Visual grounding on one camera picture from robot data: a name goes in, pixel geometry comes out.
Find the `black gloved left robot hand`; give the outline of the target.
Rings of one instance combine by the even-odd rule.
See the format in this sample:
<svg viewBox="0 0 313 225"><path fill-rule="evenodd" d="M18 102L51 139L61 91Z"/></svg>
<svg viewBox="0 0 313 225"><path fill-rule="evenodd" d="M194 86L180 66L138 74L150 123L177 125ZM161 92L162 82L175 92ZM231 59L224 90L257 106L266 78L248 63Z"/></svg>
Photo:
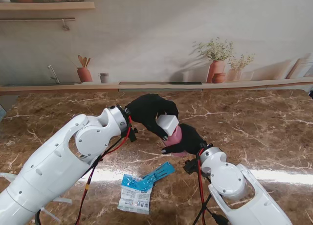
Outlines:
<svg viewBox="0 0 313 225"><path fill-rule="evenodd" d="M162 114L175 115L179 112L173 101L166 100L158 94L145 94L125 106L132 120L141 123L145 128L156 134L162 140L167 140L168 135L156 123L156 118Z"/></svg>

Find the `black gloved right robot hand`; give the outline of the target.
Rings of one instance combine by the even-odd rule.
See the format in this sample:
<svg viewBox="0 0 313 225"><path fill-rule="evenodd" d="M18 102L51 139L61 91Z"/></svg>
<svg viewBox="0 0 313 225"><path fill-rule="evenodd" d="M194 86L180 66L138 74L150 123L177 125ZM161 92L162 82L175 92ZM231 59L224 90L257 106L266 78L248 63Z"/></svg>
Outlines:
<svg viewBox="0 0 313 225"><path fill-rule="evenodd" d="M179 143L164 147L162 154L182 153L186 151L189 154L196 155L202 147L206 147L207 143L201 138L195 128L187 124L180 124L182 139Z"/></svg>

